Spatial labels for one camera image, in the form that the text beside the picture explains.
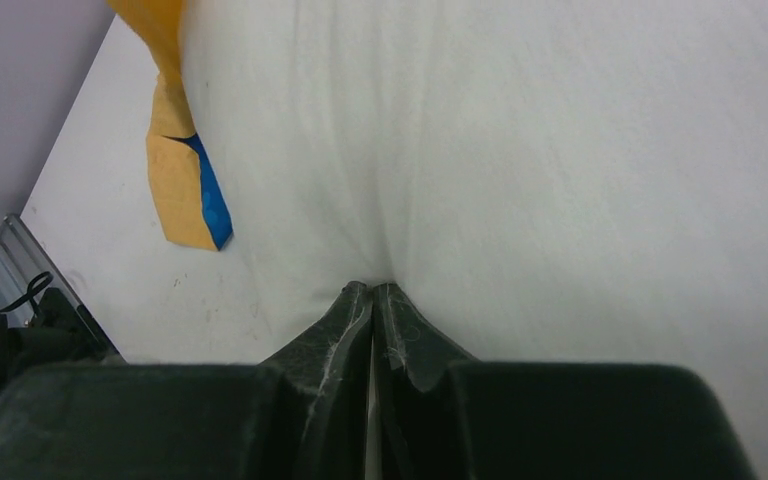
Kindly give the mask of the white pillow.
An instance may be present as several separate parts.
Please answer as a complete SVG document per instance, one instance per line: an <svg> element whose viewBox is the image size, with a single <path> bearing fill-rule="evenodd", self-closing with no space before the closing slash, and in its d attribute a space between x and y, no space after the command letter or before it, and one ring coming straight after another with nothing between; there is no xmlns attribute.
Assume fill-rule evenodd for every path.
<svg viewBox="0 0 768 480"><path fill-rule="evenodd" d="M181 50L277 340L392 281L480 357L695 370L768 479L768 1L192 1Z"/></svg>

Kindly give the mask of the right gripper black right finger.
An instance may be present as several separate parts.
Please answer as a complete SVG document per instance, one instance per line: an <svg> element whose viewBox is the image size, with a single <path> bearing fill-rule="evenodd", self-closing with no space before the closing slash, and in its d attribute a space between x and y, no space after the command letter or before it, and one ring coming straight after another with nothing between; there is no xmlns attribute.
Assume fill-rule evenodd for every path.
<svg viewBox="0 0 768 480"><path fill-rule="evenodd" d="M372 292L386 479L751 479L708 385L669 365L481 361Z"/></svg>

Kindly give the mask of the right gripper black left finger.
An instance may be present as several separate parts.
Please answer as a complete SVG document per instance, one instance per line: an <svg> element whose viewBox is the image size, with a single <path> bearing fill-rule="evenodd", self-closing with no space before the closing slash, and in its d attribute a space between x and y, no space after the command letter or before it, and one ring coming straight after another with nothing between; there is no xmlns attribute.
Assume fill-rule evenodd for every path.
<svg viewBox="0 0 768 480"><path fill-rule="evenodd" d="M257 365L61 364L0 397L0 479L360 479L372 294Z"/></svg>

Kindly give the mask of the yellow and blue pillowcase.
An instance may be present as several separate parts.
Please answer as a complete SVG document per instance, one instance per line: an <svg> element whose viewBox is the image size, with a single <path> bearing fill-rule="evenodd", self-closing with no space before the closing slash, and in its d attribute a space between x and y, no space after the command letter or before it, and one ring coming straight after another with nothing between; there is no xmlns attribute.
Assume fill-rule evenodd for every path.
<svg viewBox="0 0 768 480"><path fill-rule="evenodd" d="M109 6L144 42L158 68L146 155L163 234L177 245L220 251L233 227L184 91L179 32L186 3L124 0Z"/></svg>

